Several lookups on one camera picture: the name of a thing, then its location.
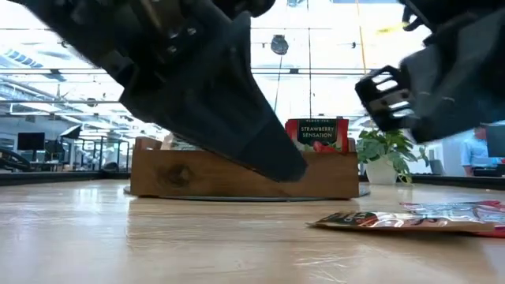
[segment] person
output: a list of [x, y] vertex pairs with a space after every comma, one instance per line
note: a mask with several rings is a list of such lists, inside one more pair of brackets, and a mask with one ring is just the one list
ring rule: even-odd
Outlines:
[[473, 136], [463, 141], [461, 164], [467, 177], [473, 177], [475, 169], [495, 169], [501, 161], [499, 158], [489, 158], [486, 128], [476, 127]]

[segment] red snack package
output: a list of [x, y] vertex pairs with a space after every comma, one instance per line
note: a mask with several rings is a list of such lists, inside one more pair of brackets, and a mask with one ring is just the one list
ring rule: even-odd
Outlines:
[[400, 204], [408, 212], [414, 214], [435, 214], [436, 212], [450, 210], [453, 215], [472, 215], [482, 222], [495, 224], [492, 232], [472, 232], [473, 234], [485, 237], [505, 237], [505, 205], [498, 200], [448, 204]]
[[430, 213], [340, 211], [309, 226], [335, 230], [390, 230], [436, 232], [492, 232], [492, 222], [482, 222], [472, 215], [453, 211]]

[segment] desk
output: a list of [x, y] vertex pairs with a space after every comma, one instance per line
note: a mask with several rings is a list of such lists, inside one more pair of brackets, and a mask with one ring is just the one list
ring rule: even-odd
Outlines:
[[304, 225], [400, 200], [505, 201], [501, 192], [373, 186], [353, 201], [238, 204], [138, 200], [127, 184], [0, 188], [2, 283], [505, 283], [505, 240]]

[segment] white flower pot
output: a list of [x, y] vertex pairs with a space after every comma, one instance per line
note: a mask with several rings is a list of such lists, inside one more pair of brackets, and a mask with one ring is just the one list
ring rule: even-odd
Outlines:
[[373, 185], [394, 185], [398, 174], [387, 157], [366, 164], [368, 181]]

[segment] wood knot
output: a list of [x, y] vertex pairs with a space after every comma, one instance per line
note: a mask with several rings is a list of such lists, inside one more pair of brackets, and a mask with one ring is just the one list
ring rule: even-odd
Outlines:
[[168, 169], [167, 179], [176, 187], [184, 187], [189, 184], [193, 172], [186, 165], [174, 165]]

